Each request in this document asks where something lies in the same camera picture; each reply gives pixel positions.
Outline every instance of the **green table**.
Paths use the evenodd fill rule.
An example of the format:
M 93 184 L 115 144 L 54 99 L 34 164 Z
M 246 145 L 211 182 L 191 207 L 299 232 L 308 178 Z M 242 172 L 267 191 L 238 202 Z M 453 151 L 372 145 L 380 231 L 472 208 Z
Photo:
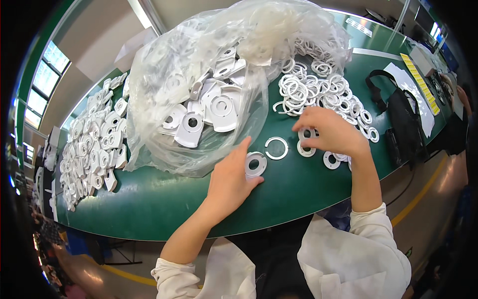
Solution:
M 352 47 L 385 51 L 394 55 L 410 52 L 401 34 L 393 33 L 374 22 L 361 21 L 373 31 L 372 38 L 369 38 L 345 23 L 347 15 L 340 13 L 334 15 L 353 36 L 350 42 Z M 358 17 L 351 18 L 357 22 L 361 20 Z M 349 81 L 350 88 L 363 102 L 365 109 L 370 111 L 374 117 L 372 125 L 380 133 L 380 141 L 376 144 L 370 143 L 380 179 L 396 170 L 390 162 L 382 138 L 385 130 L 391 125 L 386 113 L 377 116 L 378 110 L 370 99 L 365 77 L 374 69 L 384 69 L 390 62 L 407 70 L 403 61 L 376 56 L 376 53 L 353 54 L 352 61 L 348 62 L 345 68 L 345 78 Z M 116 70 L 107 77 L 115 77 L 119 73 Z M 282 160 L 268 159 L 267 169 L 263 174 L 265 182 L 253 190 L 237 211 L 214 227 L 209 237 L 274 226 L 322 210 L 350 196 L 351 173 L 348 165 L 342 163 L 336 170 L 326 168 L 322 151 L 317 151 L 310 158 L 299 155 L 296 150 L 297 133 L 291 131 L 297 118 L 272 111 L 272 104 L 282 99 L 277 84 L 279 78 L 269 85 L 269 114 L 259 137 L 250 146 L 249 151 L 264 153 L 267 139 L 279 136 L 287 141 L 289 153 Z M 392 83 L 381 78 L 374 79 L 374 82 L 382 89 L 384 99 L 393 93 Z M 114 92 L 114 100 L 121 97 L 121 89 L 122 87 Z M 441 112 L 435 117 L 432 135 L 427 143 L 441 131 L 451 115 L 450 107 L 442 105 L 439 101 L 437 104 Z M 272 155 L 280 155 L 283 152 L 283 145 L 280 142 L 272 142 L 267 150 Z M 105 188 L 96 191 L 94 196 L 82 199 L 75 212 L 66 210 L 62 193 L 58 194 L 58 222 L 110 237 L 165 241 L 201 204 L 207 194 L 210 179 L 210 175 L 189 178 L 147 166 L 133 172 L 116 169 L 114 173 L 118 180 L 114 192 L 107 192 Z

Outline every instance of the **person in background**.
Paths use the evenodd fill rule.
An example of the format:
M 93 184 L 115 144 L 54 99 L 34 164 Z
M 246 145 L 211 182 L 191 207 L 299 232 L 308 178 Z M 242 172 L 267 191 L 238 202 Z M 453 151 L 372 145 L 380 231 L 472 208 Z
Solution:
M 151 271 L 157 298 L 402 297 L 410 283 L 411 266 L 393 239 L 368 140 L 334 111 L 320 107 L 307 108 L 292 130 L 302 128 L 319 132 L 318 138 L 302 141 L 302 147 L 352 157 L 350 232 L 314 214 L 278 227 L 218 238 L 199 289 L 192 262 L 209 231 L 264 181 L 262 177 L 246 180 L 251 141 L 247 137 L 216 164 L 207 197 L 166 242 Z

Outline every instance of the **white box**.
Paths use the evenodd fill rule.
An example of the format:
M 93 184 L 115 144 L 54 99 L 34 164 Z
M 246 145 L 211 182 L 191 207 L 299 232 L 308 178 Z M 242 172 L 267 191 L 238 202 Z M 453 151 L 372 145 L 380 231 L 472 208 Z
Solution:
M 158 35 L 153 28 L 148 27 L 130 38 L 127 42 L 125 42 L 123 47 L 121 47 L 118 56 L 116 56 L 114 66 L 123 73 L 131 69 L 136 52 L 145 44 L 148 44 L 154 40 L 156 37 L 158 37 Z
M 431 76 L 435 71 L 435 66 L 432 60 L 419 47 L 416 46 L 413 48 L 410 53 L 410 58 L 415 62 L 416 66 L 425 77 Z

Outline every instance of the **white shirt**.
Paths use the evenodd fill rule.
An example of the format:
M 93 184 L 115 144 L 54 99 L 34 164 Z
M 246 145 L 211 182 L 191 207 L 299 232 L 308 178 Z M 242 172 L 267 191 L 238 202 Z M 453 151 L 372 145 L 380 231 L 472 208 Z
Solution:
M 365 213 L 351 212 L 350 232 L 314 215 L 297 260 L 315 299 L 401 298 L 412 268 L 397 249 L 385 203 Z M 228 241 L 218 238 L 206 263 L 202 289 L 193 264 L 158 258 L 151 275 L 158 299 L 255 299 L 255 265 Z

